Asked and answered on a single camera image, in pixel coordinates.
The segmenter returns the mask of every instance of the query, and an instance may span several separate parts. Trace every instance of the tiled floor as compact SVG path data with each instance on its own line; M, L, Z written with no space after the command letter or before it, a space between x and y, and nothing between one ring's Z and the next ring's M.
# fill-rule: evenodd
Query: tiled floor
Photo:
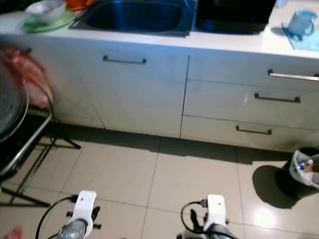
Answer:
M319 194L295 201L276 190L275 167L290 154L93 129L76 135L82 149L53 149L26 194L54 202L96 191L102 229L91 239L175 239L181 207L207 194L225 197L229 228L240 239L319 238ZM5 186L16 188L38 153ZM73 206L59 205L41 238L56 233ZM34 238L44 211L0 208L0 238L17 225Z

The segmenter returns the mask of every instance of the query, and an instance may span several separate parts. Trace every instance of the white cabinet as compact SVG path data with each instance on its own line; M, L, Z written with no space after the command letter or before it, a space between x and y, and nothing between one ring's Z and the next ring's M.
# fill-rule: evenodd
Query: white cabinet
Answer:
M183 116L181 137L280 151L318 146L319 132L265 124Z
M317 146L317 73L314 59L222 51L191 56L181 137L282 151Z
M184 115L319 128L319 92L187 82Z
M45 69L54 95L56 116L63 123L103 128L83 84L81 48L72 48L53 39L19 37L5 41L21 49L31 48L31 56Z
M179 137L187 55L83 47L85 83L106 129Z

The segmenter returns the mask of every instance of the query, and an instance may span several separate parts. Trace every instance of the floor tile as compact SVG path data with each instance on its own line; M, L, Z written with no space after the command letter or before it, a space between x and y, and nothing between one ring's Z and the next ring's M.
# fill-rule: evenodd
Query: floor tile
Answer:
M93 230L89 239L140 239L145 217L146 208L131 206L122 203L113 203L96 200L95 206L101 210L95 223L102 224L101 230ZM66 224L66 212L73 211L74 204L69 202L61 203L48 218L45 228L46 235L53 235L59 228Z
M191 227L189 217L184 217L185 223ZM230 231L240 239L244 239L244 226L242 224L229 224ZM148 208L142 239L174 239L176 235L184 232L184 226L179 213L166 212Z
M291 154L238 148L237 156L246 224L319 235L319 194L297 201L275 182L276 170Z
M243 222L234 147L163 139L149 206L179 212L208 194L223 195L229 220Z
M318 236L245 226L246 239L318 239Z
M49 143L48 141L48 138L43 138L41 140L42 143ZM82 141L76 141L76 143L81 146L85 145L85 142ZM58 140L57 144L69 146L68 143L62 140ZM19 184L41 153L42 149L43 146L37 146L19 170L18 174L11 178L9 182ZM76 160L79 158L81 151L82 149L53 147L30 185L36 188L60 192L70 175Z
M159 141L152 144L158 147ZM156 157L148 149L87 143L63 191L94 190L100 199L146 206Z
M6 187L14 190L16 185L6 185ZM35 197L39 200L43 200L49 203L56 201L59 193L48 192L44 190L38 190L28 188L25 195ZM0 194L0 200L7 202L10 199L8 195ZM24 200L16 199L15 203L25 203ZM38 223L46 211L46 208L10 208L0 207L0 238L11 232L16 226L21 225L24 229L24 238L32 239L35 236ZM48 235L40 234L42 238L47 238Z

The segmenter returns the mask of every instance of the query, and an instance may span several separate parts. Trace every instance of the drawer handle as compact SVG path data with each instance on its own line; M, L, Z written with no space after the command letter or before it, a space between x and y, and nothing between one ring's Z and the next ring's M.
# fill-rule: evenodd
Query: drawer handle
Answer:
M319 81L319 74L315 74L314 76L299 76L299 75L291 75L291 74L282 74L282 73L274 73L272 69L268 70L269 76L290 78L290 79L300 79L300 80L309 80L309 81Z
M126 63L126 64L138 64L138 65L145 65L147 63L147 59L143 59L142 61L122 61L122 60L110 59L108 56L104 56L103 61L111 61L111 62Z
M260 97L259 93L255 93L255 99L259 100L267 100L267 101L281 101L281 102L289 102L289 103L301 103L300 97L297 96L293 100L280 99L280 98L269 98L269 97Z
M246 132L246 133L259 133L259 134L266 134L266 135L272 135L273 134L271 129L267 130L267 132L261 132L261 131L240 129L238 125L236 126L236 131Z

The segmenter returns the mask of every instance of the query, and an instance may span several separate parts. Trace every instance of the orange object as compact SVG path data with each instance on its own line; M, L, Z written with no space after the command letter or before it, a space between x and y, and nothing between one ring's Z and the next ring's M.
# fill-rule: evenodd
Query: orange object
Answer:
M96 3L96 0L66 0L66 8L71 11L77 11L89 7Z
M25 79L30 104L40 108L49 107L49 101L53 101L53 95L45 75L45 69L16 47L7 46L3 48L3 51L10 59L11 66Z

